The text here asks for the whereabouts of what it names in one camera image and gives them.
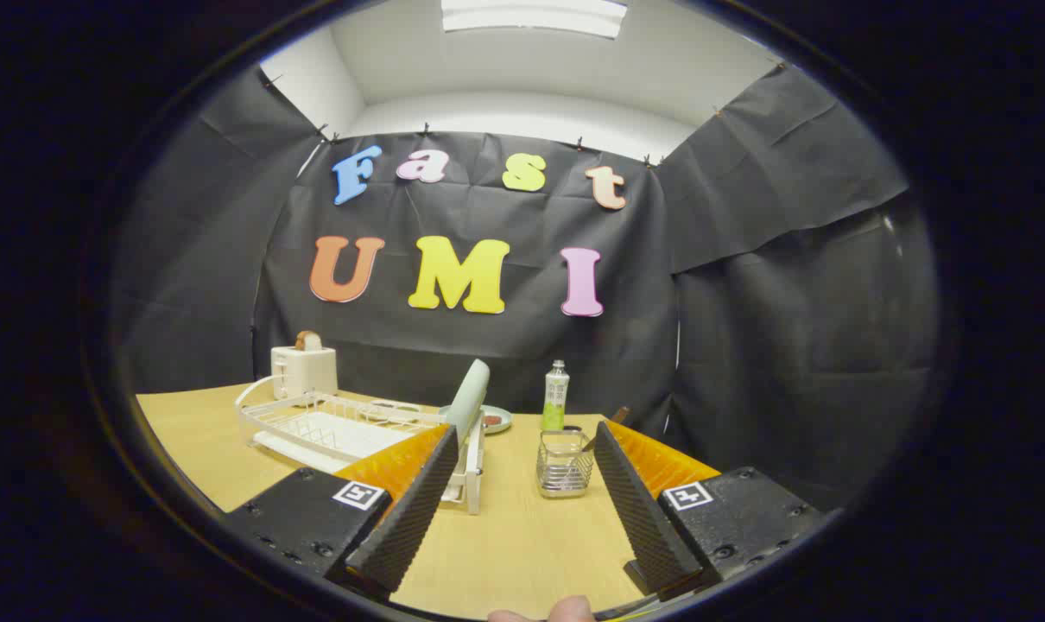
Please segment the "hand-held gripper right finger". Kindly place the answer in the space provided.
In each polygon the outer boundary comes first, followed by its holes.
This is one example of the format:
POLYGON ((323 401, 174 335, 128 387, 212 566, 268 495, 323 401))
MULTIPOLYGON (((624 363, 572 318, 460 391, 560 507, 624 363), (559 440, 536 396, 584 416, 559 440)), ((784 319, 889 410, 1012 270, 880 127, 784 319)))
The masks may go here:
POLYGON ((660 600, 766 565, 826 520, 766 473, 721 473, 621 422, 595 429, 594 453, 640 582, 660 600))

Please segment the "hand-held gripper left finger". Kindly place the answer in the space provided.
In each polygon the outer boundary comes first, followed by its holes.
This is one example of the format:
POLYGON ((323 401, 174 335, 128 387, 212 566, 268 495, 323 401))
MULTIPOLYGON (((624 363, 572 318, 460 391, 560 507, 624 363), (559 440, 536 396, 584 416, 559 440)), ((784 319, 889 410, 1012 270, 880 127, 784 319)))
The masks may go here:
POLYGON ((224 523, 297 574, 386 600, 415 559, 458 459, 456 428, 428 428, 336 473, 291 473, 224 523))

